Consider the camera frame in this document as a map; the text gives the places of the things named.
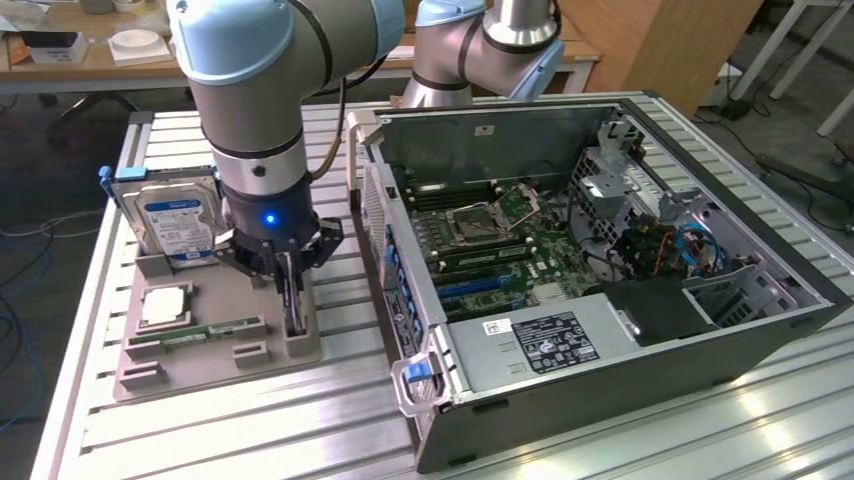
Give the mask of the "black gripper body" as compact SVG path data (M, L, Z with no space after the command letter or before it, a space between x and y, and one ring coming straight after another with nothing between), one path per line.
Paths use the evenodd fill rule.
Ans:
M244 194L221 185L235 228L269 241L276 252L299 250L319 230L309 185L309 174L272 195Z

